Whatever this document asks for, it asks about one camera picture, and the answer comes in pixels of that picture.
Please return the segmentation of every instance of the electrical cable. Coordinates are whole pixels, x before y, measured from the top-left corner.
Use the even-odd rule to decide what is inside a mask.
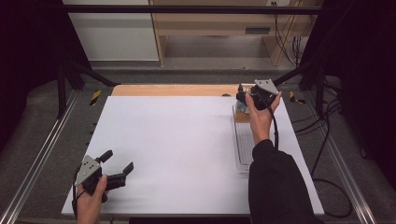
[[[338,99],[335,99],[335,100],[333,100],[333,101],[331,101],[330,103],[327,104],[326,113],[325,113],[325,115],[326,115],[325,116],[326,117],[326,123],[327,123],[327,132],[325,134],[324,140],[322,142],[322,145],[321,145],[319,153],[318,153],[318,155],[317,155],[317,157],[315,159],[315,163],[314,163],[314,166],[313,166],[310,174],[311,174],[311,177],[312,177],[313,181],[319,181],[319,182],[324,182],[324,183],[333,185],[337,189],[339,189],[346,196],[346,199],[348,201],[348,211],[345,214],[343,214],[343,215],[335,215],[335,214],[329,213],[327,211],[324,211],[324,213],[326,215],[330,216],[330,217],[344,218],[344,217],[349,217],[350,214],[352,213],[352,202],[350,201],[349,197],[347,196],[347,193],[343,189],[341,189],[341,187],[339,187],[338,185],[334,184],[332,181],[321,179],[321,178],[313,178],[314,172],[315,172],[315,170],[317,168],[317,165],[318,165],[318,161],[320,159],[320,156],[321,156],[321,154],[323,152],[324,146],[325,146],[325,144],[327,142],[327,139],[329,138],[329,134],[330,134],[330,113],[329,112],[331,111],[330,108],[332,108],[332,107],[330,107],[330,105],[332,103],[336,102],[336,101],[338,101]]]
[[[333,91],[335,91],[336,93],[341,92],[341,89],[338,87],[335,87],[332,83],[330,83],[326,78],[324,78],[324,83],[325,83],[325,87],[332,89]]]
[[[335,111],[337,111],[339,108],[340,108],[339,104],[333,105],[332,107],[329,108],[329,111],[327,112],[327,116],[330,116],[332,113],[334,113]],[[305,130],[308,130],[309,128],[313,127],[316,123],[318,123],[318,122],[321,121],[321,120],[323,120],[323,119],[317,119],[315,122],[313,122],[312,124],[308,125],[307,127],[302,128],[302,129],[297,130],[297,131],[294,131],[294,132],[295,132],[295,133],[300,133],[300,132],[303,132],[303,131],[305,131]],[[317,130],[318,128],[320,128],[321,126],[323,126],[325,122],[326,122],[326,121],[324,120],[324,122],[321,123],[321,124],[320,124],[317,128],[315,128],[314,130]]]
[[[78,197],[77,197],[77,194],[76,194],[76,186],[75,186],[75,183],[76,183],[76,179],[77,179],[77,175],[78,175],[78,172],[79,172],[79,169],[81,168],[81,164],[76,168],[76,171],[75,171],[75,173],[74,173],[74,175],[73,175],[73,183],[72,183],[72,187],[73,187],[73,201],[72,201],[72,207],[73,207],[73,212],[74,212],[74,214],[75,214],[75,217],[76,217],[76,219],[77,219],[77,215],[78,215],[78,208],[77,208],[77,206],[78,206],[78,203],[77,203],[77,199],[79,198],[79,196],[81,196],[81,194],[79,194],[78,195]]]
[[[291,57],[290,57],[290,53],[289,53],[289,51],[290,51],[290,45],[288,45],[288,48],[287,48],[287,50],[286,50],[286,52],[288,53],[288,57],[291,59]]]
[[[292,16],[293,16],[293,15],[290,15],[290,16],[289,16],[288,20],[286,21],[285,25],[283,26],[282,34],[283,34],[283,30],[285,29],[287,23],[289,22],[289,20],[290,20],[290,18],[291,18]],[[283,52],[283,54],[286,56],[286,58],[288,59],[288,61],[289,61],[290,63],[293,63],[293,64],[294,64],[294,61],[293,61],[293,60],[291,59],[291,57],[288,55],[287,50],[286,50],[286,48],[285,48],[285,45],[286,45],[286,43],[287,43],[287,39],[285,39],[285,41],[283,41],[283,40],[282,40],[282,35],[280,34],[280,32],[279,32],[279,30],[278,30],[278,25],[277,25],[277,14],[274,14],[274,18],[275,18],[275,40],[276,40],[276,43],[277,43],[277,45],[280,47],[280,50],[281,50],[281,51]]]
[[[271,116],[272,116],[272,118],[274,120],[274,136],[275,136],[274,147],[275,147],[276,150],[279,150],[279,132],[277,131],[277,124],[276,124],[276,118],[275,118],[275,115],[274,115],[274,110],[272,109],[272,107],[270,105],[265,103],[264,99],[262,99],[262,102],[265,104],[265,106],[267,107],[268,111],[270,112],[270,114],[271,114]]]
[[[327,89],[324,89],[327,93],[329,93],[330,95],[332,95],[332,96],[337,96],[336,94],[337,93],[334,93],[334,92],[331,92],[331,91],[329,91],[329,90],[327,90]]]
[[[300,52],[301,48],[301,42],[303,38],[308,34],[310,30],[314,27],[314,23],[316,21],[316,18],[313,15],[308,15],[310,19],[310,23],[308,26],[304,29],[303,33],[300,36],[294,36],[292,40],[292,50],[293,50],[293,55],[295,57],[295,63],[296,66],[300,65],[299,59],[303,58],[304,52]]]
[[[326,123],[326,121],[323,120],[323,122],[321,124],[319,124],[319,126],[316,127],[315,129],[309,130],[306,133],[297,133],[296,136],[302,136],[302,135],[306,135],[306,134],[312,133],[312,132],[316,131],[317,129],[321,128],[325,123]]]
[[[295,120],[295,121],[292,121],[291,123],[297,123],[297,122],[301,122],[301,121],[306,121],[306,120],[312,119],[312,118],[314,118],[314,117],[316,117],[316,115],[309,116],[309,117],[306,118],[306,119],[297,119],[297,120]]]

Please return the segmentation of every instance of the white cabinet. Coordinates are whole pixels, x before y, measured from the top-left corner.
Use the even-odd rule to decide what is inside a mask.
[[[65,5],[148,5],[147,0],[64,0]],[[88,60],[158,61],[150,14],[69,13]]]

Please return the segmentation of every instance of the human hand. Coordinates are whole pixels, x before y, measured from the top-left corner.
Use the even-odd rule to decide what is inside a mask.
[[[276,108],[279,106],[280,97],[282,92],[280,91],[279,94],[276,96],[275,100],[271,104],[271,108],[275,113]],[[260,141],[264,139],[270,138],[270,128],[272,122],[271,113],[268,109],[258,110],[254,105],[254,101],[251,98],[250,94],[246,94],[246,102],[247,108],[249,111],[250,117],[250,128],[253,132],[253,140],[254,144],[257,145]]]
[[[95,192],[91,196],[85,192],[82,185],[78,185],[78,219],[77,224],[94,224],[100,222],[100,210],[102,208],[102,195],[107,186],[107,176],[102,175]]]

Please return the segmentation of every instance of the white tabletop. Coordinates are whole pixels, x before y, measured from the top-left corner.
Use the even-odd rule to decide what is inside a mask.
[[[104,174],[119,174],[131,161],[126,186],[114,189],[102,214],[123,217],[248,216],[248,175],[234,157],[233,97],[110,96],[87,155],[113,150]],[[276,111],[279,149],[303,174],[314,213],[323,208],[286,107]],[[72,194],[62,211],[73,215]]]

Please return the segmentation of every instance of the black jacket sleeve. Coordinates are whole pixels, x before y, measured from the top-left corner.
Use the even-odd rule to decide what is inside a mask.
[[[253,148],[248,200],[253,224],[323,223],[312,210],[308,190],[293,157],[271,140]]]

